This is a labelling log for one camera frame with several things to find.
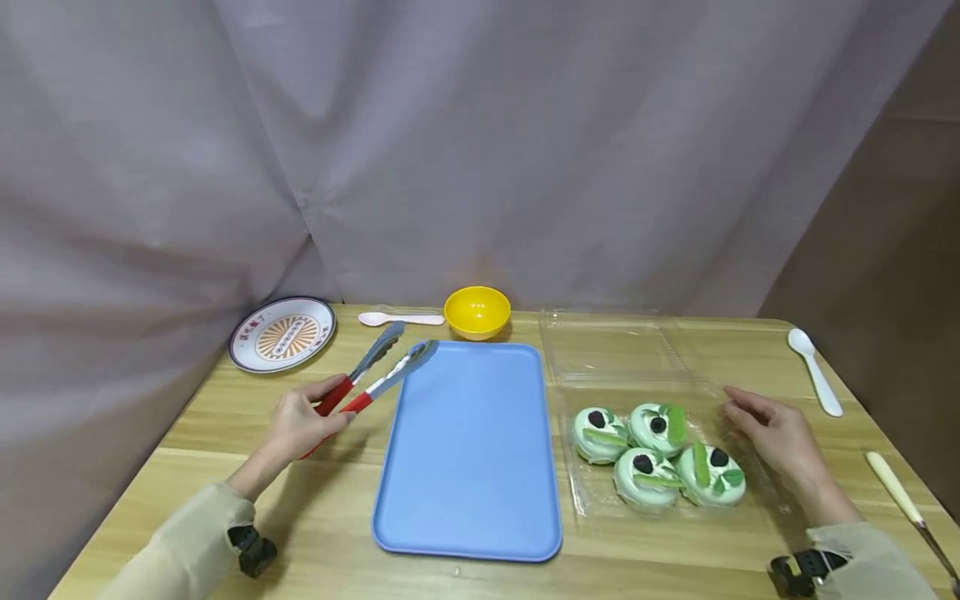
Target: black wrist device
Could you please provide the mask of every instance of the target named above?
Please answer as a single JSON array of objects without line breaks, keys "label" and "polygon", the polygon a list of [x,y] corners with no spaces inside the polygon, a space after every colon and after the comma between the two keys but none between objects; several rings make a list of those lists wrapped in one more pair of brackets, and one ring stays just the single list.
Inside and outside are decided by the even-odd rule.
[{"label": "black wrist device", "polygon": [[847,559],[833,552],[803,550],[792,556],[778,556],[770,561],[770,576],[777,593],[785,598],[810,598],[831,571],[835,571]]},{"label": "black wrist device", "polygon": [[240,551],[240,570],[256,579],[276,558],[276,544],[261,538],[252,525],[227,530],[230,543]]}]

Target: left hand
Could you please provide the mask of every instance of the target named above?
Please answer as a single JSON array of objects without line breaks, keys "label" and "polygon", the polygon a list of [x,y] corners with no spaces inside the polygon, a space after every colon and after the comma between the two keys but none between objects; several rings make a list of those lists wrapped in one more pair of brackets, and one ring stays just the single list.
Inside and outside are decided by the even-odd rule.
[{"label": "left hand", "polygon": [[347,376],[343,374],[333,375],[281,396],[276,403],[264,445],[279,452],[286,461],[293,462],[327,436],[346,427],[356,417],[356,413],[334,413],[329,417],[321,417],[311,405],[311,402],[320,400],[345,377]]}]

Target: decorative plate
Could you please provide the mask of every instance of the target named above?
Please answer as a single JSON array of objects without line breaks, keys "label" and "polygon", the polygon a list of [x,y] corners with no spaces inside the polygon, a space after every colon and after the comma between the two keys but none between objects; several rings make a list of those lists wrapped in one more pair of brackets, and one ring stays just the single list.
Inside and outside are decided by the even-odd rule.
[{"label": "decorative plate", "polygon": [[285,298],[261,306],[230,337],[233,364],[249,372],[277,372],[310,358],[330,341],[337,318],[321,300]]}]

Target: blackberry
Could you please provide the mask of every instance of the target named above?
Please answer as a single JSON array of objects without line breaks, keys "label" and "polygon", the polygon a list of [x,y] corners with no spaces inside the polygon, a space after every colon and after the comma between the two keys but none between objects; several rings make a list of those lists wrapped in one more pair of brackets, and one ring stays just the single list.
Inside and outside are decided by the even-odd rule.
[{"label": "blackberry", "polygon": [[714,448],[710,452],[710,464],[715,467],[725,467],[730,463],[730,456],[720,448]]},{"label": "blackberry", "polygon": [[650,431],[654,433],[663,433],[666,431],[666,419],[663,417],[653,417],[650,421]]},{"label": "blackberry", "polygon": [[637,454],[634,457],[634,468],[644,475],[650,475],[654,472],[654,464],[650,462],[650,457],[646,454]]},{"label": "blackberry", "polygon": [[600,411],[593,411],[587,415],[587,420],[590,421],[590,424],[597,429],[603,429],[607,426],[607,422],[603,418],[603,413]]}]

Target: clear plastic container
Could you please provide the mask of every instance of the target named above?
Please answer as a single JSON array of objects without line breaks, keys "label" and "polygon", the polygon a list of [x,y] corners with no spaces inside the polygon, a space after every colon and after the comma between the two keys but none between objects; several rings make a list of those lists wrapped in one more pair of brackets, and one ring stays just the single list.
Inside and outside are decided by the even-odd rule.
[{"label": "clear plastic container", "polygon": [[561,386],[690,381],[700,370],[676,323],[655,313],[543,310],[540,333]]},{"label": "clear plastic container", "polygon": [[[721,416],[723,391],[691,367],[699,369],[702,359],[672,319],[545,310],[540,328],[546,361],[558,384],[564,458],[579,517],[753,520],[771,508],[782,514],[793,511],[753,447]],[[683,406],[688,440],[720,446],[733,457],[747,480],[739,504],[699,507],[681,496],[666,509],[638,509],[617,495],[612,466],[590,465],[577,455],[572,423],[580,411],[601,406],[625,420],[646,402]]]}]

